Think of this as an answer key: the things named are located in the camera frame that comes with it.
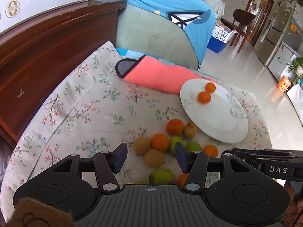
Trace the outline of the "person right hand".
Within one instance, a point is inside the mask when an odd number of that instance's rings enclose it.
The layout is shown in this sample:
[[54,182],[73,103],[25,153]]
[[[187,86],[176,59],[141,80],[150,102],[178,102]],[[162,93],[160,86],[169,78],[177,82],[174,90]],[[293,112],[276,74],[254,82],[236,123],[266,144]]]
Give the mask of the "person right hand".
[[295,191],[288,181],[284,184],[284,188],[290,196],[290,204],[282,223],[287,227],[302,226],[302,199],[299,201],[294,200]]

